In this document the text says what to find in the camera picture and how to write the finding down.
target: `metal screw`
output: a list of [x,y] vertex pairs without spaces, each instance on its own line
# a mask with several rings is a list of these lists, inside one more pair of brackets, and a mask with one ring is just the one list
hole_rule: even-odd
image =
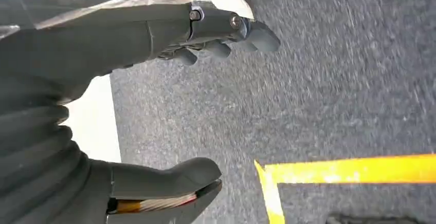
[[200,20],[201,18],[202,18],[202,15],[201,15],[201,13],[200,13],[199,11],[197,11],[197,10],[192,10],[192,11],[189,13],[189,19],[190,19],[190,20],[198,21],[198,20]]
[[230,19],[230,25],[233,29],[238,30],[241,27],[241,23],[241,17],[239,17],[238,15],[235,15]]

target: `gray prosthetic arm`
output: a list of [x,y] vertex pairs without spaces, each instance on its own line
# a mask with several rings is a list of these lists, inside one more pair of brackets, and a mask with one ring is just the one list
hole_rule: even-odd
[[229,42],[274,51],[279,40],[260,22],[202,3],[100,9],[35,26],[71,6],[0,0],[1,223],[191,223],[222,187],[213,161],[160,171],[89,159],[60,125],[62,104],[113,69],[156,58],[193,64],[192,50],[226,57]]

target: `yellow painted line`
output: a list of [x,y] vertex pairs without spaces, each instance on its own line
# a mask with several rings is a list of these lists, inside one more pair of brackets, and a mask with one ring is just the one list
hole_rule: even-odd
[[262,167],[255,161],[255,167],[259,174],[260,184],[262,186],[263,198],[265,199],[266,213],[270,224],[284,224],[285,216],[283,215],[282,203],[280,201],[279,189],[277,183],[271,174],[265,172]]
[[270,224],[284,224],[279,183],[436,183],[436,155],[392,156],[303,163],[256,161]]

